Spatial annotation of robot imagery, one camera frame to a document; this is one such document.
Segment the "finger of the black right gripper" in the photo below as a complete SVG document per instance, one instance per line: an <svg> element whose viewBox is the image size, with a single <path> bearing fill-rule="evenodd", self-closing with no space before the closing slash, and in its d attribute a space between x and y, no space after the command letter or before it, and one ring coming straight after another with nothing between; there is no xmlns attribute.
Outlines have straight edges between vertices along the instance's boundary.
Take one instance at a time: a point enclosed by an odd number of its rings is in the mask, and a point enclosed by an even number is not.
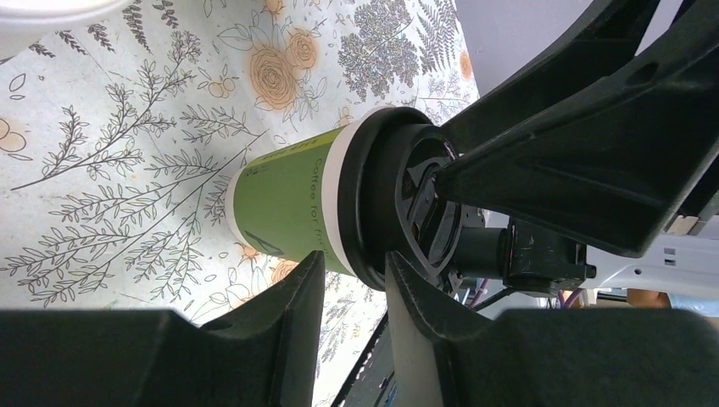
<svg viewBox="0 0 719 407"><path fill-rule="evenodd" d="M718 14L687 11L616 72L462 153L440 197L637 258L718 180Z"/></svg>
<svg viewBox="0 0 719 407"><path fill-rule="evenodd" d="M656 1L593 1L558 39L488 95L442 124L460 153L616 72L634 56Z"/></svg>

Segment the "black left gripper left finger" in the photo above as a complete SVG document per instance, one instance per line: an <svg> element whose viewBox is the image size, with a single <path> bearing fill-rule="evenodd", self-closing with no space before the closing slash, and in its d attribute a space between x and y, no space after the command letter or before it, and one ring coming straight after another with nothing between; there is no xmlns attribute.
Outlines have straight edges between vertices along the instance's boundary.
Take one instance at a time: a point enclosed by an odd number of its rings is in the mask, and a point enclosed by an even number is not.
<svg viewBox="0 0 719 407"><path fill-rule="evenodd" d="M237 309L4 310L4 406L309 406L324 301L314 251Z"/></svg>

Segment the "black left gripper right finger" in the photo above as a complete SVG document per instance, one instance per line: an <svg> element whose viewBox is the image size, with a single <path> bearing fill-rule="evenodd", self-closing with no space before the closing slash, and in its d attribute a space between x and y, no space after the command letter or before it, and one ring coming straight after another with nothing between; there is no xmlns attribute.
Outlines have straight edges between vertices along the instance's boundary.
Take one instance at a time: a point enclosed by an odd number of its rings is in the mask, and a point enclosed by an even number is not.
<svg viewBox="0 0 719 407"><path fill-rule="evenodd" d="M508 309L490 320L386 261L398 406L715 406L718 332L677 309Z"/></svg>

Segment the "black coffee lid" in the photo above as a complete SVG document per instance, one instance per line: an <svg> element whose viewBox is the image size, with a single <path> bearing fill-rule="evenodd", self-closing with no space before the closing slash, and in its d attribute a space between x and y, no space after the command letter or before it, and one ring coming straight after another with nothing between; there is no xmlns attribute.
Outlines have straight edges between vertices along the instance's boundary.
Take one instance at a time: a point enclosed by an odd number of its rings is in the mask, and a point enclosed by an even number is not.
<svg viewBox="0 0 719 407"><path fill-rule="evenodd" d="M338 231L347 268L385 289L385 255L396 251L441 287L460 237L463 208L438 196L436 176L457 155L421 111L382 107L359 121L337 192Z"/></svg>

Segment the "white coffee lid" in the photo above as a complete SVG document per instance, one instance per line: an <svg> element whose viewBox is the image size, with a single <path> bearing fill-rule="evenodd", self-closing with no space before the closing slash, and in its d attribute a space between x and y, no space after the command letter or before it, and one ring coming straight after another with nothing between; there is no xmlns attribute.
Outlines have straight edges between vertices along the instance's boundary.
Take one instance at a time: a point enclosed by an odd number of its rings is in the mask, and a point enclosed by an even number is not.
<svg viewBox="0 0 719 407"><path fill-rule="evenodd" d="M52 31L98 22L128 4L123 0L1 0L1 62Z"/></svg>

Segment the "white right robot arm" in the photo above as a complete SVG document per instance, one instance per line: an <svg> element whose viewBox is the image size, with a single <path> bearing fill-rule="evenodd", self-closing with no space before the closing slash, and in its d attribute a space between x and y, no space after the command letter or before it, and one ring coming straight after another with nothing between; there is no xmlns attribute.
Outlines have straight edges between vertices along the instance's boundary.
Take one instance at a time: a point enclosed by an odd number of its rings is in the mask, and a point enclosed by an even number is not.
<svg viewBox="0 0 719 407"><path fill-rule="evenodd" d="M448 120L460 158L437 189L511 217L512 271L539 230L587 248L587 289L713 297L718 245L699 237L718 209L718 4L685 1L640 42L656 1L595 1L504 83Z"/></svg>

